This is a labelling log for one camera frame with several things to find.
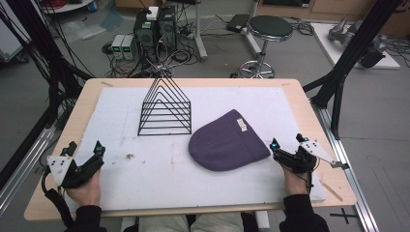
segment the wire frame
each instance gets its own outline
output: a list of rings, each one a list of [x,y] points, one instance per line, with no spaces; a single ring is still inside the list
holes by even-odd
[[[190,100],[172,78],[155,78],[142,102],[138,135],[171,134],[191,134]]]

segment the metal stool leg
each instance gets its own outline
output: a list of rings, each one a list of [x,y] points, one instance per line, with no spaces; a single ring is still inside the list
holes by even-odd
[[[245,64],[241,66],[239,69],[239,73],[243,78],[254,78],[259,77],[263,79],[262,74],[272,74],[275,73],[274,69],[264,63],[265,55],[266,55],[266,47],[268,46],[268,41],[264,41],[262,50],[259,52],[257,61],[247,61]],[[267,71],[262,72],[263,67],[267,67]]]

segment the purple beanie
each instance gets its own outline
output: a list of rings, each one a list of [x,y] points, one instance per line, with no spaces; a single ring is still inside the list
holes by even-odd
[[[271,155],[235,109],[197,130],[190,139],[189,149],[194,160],[213,171],[233,170]]]

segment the power supply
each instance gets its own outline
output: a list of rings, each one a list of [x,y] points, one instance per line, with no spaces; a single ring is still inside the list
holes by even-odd
[[[117,60],[124,59],[124,55],[121,50],[121,44],[123,43],[124,38],[124,35],[117,35],[111,45],[112,51],[114,52],[114,57]]]
[[[133,60],[136,55],[136,43],[133,36],[125,36],[123,43],[121,44],[121,50],[123,51],[125,60]]]

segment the concrete floor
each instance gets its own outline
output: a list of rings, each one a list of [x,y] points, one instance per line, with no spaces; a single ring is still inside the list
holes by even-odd
[[[109,71],[109,62],[101,52],[102,46],[117,34],[132,32],[133,14],[118,20],[118,26],[86,41],[75,41],[70,47],[84,65],[98,77]],[[96,13],[85,9],[61,14],[62,22],[83,20],[87,25],[100,24],[113,17],[109,7]],[[217,18],[204,18],[202,25],[209,25]],[[214,23],[212,28],[223,24]],[[174,78],[220,78],[229,77],[238,66],[251,60],[252,56],[245,39],[239,35],[203,37],[209,58],[204,63],[175,68]],[[56,40],[63,53],[61,40]],[[351,161],[357,179],[366,196],[380,231],[408,231],[410,227],[410,124],[407,108],[410,101],[410,69],[404,61],[395,57],[401,65],[399,70],[354,69],[348,76],[340,114],[339,135]],[[276,78],[296,78],[302,85],[328,73],[332,64],[313,36],[294,33],[285,43],[270,43],[266,62],[276,70]],[[307,93],[315,95],[317,90]],[[47,84],[33,62],[11,62],[0,66],[0,145],[2,156],[0,168],[13,155],[26,134],[33,128],[47,107]],[[27,221],[23,217],[40,174],[30,173],[3,216],[0,231],[63,231],[61,221]],[[348,215],[356,215],[353,207],[344,208]],[[331,231],[363,231],[355,217],[331,217],[341,214],[341,208],[317,209],[325,218]],[[284,219],[282,212],[269,212],[271,231],[278,231],[278,223]],[[108,231],[119,231],[119,218],[104,218],[102,225]]]

